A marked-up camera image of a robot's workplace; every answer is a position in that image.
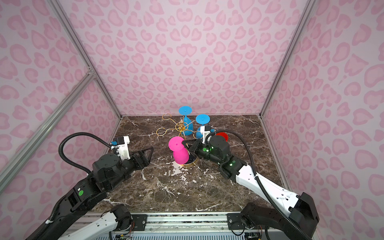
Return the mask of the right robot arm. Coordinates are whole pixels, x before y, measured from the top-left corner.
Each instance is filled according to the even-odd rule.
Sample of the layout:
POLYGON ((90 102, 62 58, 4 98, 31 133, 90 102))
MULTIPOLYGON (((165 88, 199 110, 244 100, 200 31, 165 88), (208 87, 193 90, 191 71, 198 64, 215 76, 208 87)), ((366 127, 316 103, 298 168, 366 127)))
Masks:
POLYGON ((282 231, 290 240, 312 239, 320 218, 310 195, 289 191, 262 176, 232 154, 222 136, 212 136, 206 142, 196 139, 182 143, 193 156, 217 164, 225 179, 246 187, 271 204, 271 208, 264 208, 248 203, 240 213, 245 228, 264 226, 282 231))

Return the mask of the red wine glass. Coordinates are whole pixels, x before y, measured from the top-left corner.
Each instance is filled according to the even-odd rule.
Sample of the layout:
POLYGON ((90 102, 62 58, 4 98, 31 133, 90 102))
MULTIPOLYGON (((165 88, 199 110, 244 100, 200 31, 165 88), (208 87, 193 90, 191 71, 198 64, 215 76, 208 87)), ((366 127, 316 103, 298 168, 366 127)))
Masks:
POLYGON ((216 133, 217 136, 221 136, 225 139, 225 141, 227 142, 229 140, 229 136, 228 134, 224 133, 224 132, 220 132, 220 133, 216 133))

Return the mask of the magenta wine glass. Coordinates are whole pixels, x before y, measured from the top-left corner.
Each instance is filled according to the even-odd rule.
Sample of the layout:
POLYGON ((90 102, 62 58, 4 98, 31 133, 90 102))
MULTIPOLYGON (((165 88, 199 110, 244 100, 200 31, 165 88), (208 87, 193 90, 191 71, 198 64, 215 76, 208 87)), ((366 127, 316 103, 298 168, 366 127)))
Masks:
POLYGON ((173 152, 174 160, 179 165, 184 165, 189 160, 188 150, 183 145, 182 137, 173 137, 169 141, 169 148, 173 152))

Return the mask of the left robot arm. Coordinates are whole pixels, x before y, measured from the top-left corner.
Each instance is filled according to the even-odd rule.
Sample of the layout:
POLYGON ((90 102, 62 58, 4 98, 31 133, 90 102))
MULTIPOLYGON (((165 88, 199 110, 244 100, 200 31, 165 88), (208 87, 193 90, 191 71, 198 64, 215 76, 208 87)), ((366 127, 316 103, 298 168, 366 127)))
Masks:
POLYGON ((104 200, 108 193, 132 173, 150 164, 154 148, 150 147, 121 159, 115 153, 101 156, 93 163, 93 170, 80 180, 54 205, 50 216, 31 235, 28 240, 57 240, 77 220, 104 200))

